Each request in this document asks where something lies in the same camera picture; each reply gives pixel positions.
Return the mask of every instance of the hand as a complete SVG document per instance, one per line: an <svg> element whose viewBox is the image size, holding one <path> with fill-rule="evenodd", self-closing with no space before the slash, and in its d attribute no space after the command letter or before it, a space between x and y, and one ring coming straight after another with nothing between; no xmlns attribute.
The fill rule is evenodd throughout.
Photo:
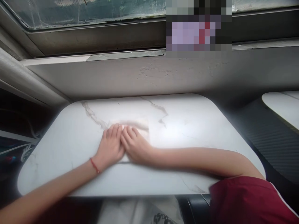
<svg viewBox="0 0 299 224"><path fill-rule="evenodd" d="M117 163L125 154L125 149L121 145L120 137L122 126L119 124L111 125L104 130L102 140L96 155L92 158L100 172Z"/></svg>
<svg viewBox="0 0 299 224"><path fill-rule="evenodd" d="M122 131L121 143L125 147L129 159L138 164L151 165L158 152L140 135L136 128L131 129L129 126Z"/></svg>

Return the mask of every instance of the red sleeve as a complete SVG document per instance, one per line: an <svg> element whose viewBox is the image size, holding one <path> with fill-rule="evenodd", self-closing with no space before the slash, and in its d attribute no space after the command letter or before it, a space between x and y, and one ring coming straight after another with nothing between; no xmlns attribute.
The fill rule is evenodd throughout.
<svg viewBox="0 0 299 224"><path fill-rule="evenodd" d="M212 223L299 223L268 181L225 179L211 186L210 193Z"/></svg>

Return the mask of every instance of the white wall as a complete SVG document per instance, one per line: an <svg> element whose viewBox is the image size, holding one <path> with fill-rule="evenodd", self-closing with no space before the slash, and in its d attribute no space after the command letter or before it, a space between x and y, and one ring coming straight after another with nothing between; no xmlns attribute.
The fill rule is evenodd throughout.
<svg viewBox="0 0 299 224"><path fill-rule="evenodd" d="M87 58L23 64L74 101L199 92L229 102L255 92L299 89L299 47L235 50L229 58Z"/></svg>

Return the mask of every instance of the marble tabletop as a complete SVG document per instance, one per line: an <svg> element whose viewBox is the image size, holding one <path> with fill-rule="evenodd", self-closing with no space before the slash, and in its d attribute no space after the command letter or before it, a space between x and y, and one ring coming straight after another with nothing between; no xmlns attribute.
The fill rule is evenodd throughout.
<svg viewBox="0 0 299 224"><path fill-rule="evenodd" d="M213 147L239 152L265 176L262 163L209 99L197 94L88 100L63 109L18 177L22 195L83 164L97 151L110 120L147 119L150 143L159 148ZM218 179L118 163L73 196L132 196L209 193Z"/></svg>
<svg viewBox="0 0 299 224"><path fill-rule="evenodd" d="M265 93L262 100L271 110L299 130L299 91Z"/></svg>

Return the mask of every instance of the red string bracelet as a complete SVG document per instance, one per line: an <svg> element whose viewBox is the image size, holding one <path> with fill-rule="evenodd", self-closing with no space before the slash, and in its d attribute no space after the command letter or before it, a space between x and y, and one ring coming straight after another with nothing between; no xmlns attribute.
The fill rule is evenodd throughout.
<svg viewBox="0 0 299 224"><path fill-rule="evenodd" d="M97 174L100 173L100 171L97 169L97 166L94 164L93 160L90 158L91 164L93 165L93 167L96 169Z"/></svg>

